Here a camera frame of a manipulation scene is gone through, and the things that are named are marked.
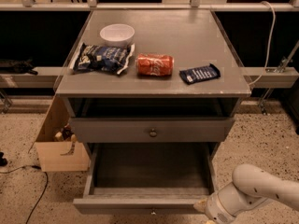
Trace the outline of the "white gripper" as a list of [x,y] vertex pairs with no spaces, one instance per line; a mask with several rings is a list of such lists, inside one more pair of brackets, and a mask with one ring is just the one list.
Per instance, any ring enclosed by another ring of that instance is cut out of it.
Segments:
[[216,224],[231,224],[235,221],[235,194],[232,192],[214,192],[193,205],[200,214],[206,214]]

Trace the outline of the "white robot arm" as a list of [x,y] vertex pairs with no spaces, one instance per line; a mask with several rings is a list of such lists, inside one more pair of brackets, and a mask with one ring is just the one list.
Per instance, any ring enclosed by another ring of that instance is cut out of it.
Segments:
[[205,214],[210,223],[231,224],[239,214],[272,201],[298,211],[299,183],[281,179],[251,164],[241,164],[234,168],[229,184],[199,200],[193,208]]

